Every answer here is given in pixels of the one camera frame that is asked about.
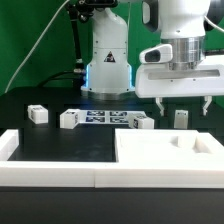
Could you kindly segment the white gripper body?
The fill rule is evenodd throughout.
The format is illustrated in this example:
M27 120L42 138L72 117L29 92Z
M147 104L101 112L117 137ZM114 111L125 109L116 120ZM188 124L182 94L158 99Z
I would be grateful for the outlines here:
M163 65L141 65L135 82L139 98L224 95L224 65L171 71Z

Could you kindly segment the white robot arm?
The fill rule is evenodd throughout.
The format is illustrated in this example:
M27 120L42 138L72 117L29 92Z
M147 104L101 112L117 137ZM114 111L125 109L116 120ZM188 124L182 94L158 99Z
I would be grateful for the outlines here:
M127 62L128 26L111 8L140 2L142 22L160 34L160 43L142 51L136 80ZM224 0L80 0L80 15L93 18L93 56L87 65L85 95L118 99L135 92L153 98L202 96L208 107L224 95L224 53L206 53L205 33L224 19Z

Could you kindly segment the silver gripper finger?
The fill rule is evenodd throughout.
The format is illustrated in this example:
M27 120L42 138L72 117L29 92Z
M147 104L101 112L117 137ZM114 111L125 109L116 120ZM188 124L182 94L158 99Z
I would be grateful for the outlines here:
M161 116L164 116L164 112L165 112L165 108L163 106L163 99L160 98L160 97L157 97L155 98L155 102L156 102L156 105L158 106L159 110L160 110L160 115Z
M207 115L208 108L212 102L212 96L204 96L204 105L202 107L203 116Z

